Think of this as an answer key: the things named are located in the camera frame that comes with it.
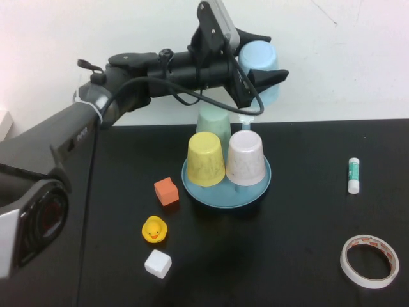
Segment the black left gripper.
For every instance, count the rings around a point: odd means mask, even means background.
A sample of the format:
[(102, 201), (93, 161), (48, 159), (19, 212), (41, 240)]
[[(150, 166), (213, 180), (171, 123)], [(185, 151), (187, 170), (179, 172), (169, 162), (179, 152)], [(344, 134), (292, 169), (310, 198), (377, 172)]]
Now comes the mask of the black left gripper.
[[(240, 45), (246, 45), (254, 41), (270, 43), (270, 36), (256, 35), (236, 28)], [(207, 66), (195, 64), (196, 74), (194, 81), (195, 89), (223, 87), (233, 99), (237, 107), (249, 107), (253, 100), (250, 89), (245, 84), (243, 77), (237, 69), (237, 61), (232, 61), (228, 57), (213, 59)], [(288, 70), (255, 70), (250, 69), (248, 78), (256, 91), (261, 92), (272, 86), (284, 82), (289, 75)]]

